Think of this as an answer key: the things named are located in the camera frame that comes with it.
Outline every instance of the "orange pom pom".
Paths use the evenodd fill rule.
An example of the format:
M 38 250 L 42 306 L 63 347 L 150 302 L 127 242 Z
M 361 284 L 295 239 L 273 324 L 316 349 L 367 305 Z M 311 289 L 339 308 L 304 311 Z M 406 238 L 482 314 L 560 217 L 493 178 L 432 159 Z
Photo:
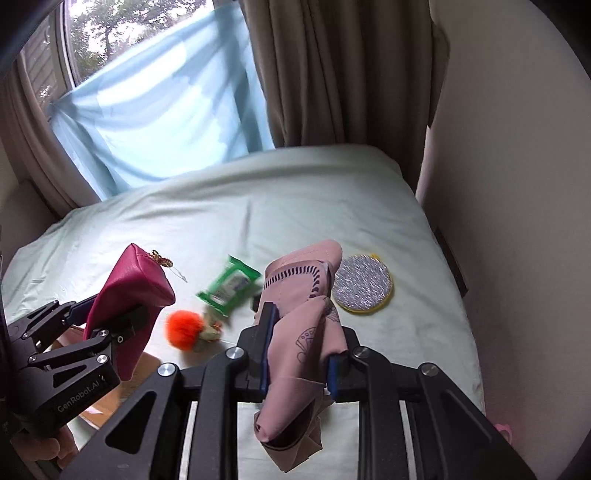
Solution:
M 190 350 L 204 327 L 205 322 L 198 313 L 178 310 L 168 316 L 165 334 L 172 346 L 179 350 Z

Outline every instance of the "hand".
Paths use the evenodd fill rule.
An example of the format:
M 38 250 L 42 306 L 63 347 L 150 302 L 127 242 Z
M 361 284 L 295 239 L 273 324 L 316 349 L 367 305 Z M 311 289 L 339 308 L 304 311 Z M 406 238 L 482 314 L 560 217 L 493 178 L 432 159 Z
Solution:
M 17 433 L 11 440 L 12 446 L 23 460 L 52 460 L 65 468 L 78 453 L 74 436 L 67 426 L 60 428 L 56 438 L 39 439 L 29 433 Z

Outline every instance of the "green wet wipes package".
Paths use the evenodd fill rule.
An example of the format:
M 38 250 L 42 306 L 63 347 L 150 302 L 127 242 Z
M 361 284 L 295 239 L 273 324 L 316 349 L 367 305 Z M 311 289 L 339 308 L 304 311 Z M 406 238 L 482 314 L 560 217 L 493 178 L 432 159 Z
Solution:
M 228 257 L 223 273 L 209 286 L 200 291 L 197 297 L 211 305 L 219 313 L 228 317 L 232 309 L 243 300 L 249 288 L 261 276 L 237 258 Z

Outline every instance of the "gold butterfly charm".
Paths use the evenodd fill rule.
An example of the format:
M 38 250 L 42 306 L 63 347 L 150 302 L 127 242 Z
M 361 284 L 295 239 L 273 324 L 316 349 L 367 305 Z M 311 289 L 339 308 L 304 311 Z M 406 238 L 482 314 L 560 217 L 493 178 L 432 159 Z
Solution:
M 152 253 L 150 253 L 150 258 L 152 260 L 154 260 L 158 265 L 160 265 L 161 267 L 164 268 L 170 268 L 170 270 L 181 280 L 183 280 L 185 283 L 187 283 L 187 279 L 184 277 L 184 275 L 182 275 L 181 272 L 178 271 L 178 269 L 174 268 L 174 264 L 173 261 L 170 260 L 169 258 L 163 257 L 162 255 L 160 255 L 156 250 L 152 250 Z

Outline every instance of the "metal screw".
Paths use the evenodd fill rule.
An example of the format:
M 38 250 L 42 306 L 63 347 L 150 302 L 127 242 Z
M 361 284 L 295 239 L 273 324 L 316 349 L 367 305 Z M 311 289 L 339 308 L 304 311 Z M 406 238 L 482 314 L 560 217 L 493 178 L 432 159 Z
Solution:
M 176 372 L 176 369 L 177 367 L 175 364 L 162 364 L 158 367 L 158 375 L 161 377 L 170 377 Z
M 369 357 L 369 348 L 366 346 L 356 346 L 353 348 L 353 356 L 355 358 L 367 358 Z
M 435 364 L 422 364 L 421 373 L 428 377 L 435 377 L 439 373 L 439 367 Z
M 242 358 L 244 355 L 244 350 L 239 346 L 233 346 L 226 350 L 226 356 L 232 360 L 236 360 L 237 358 Z

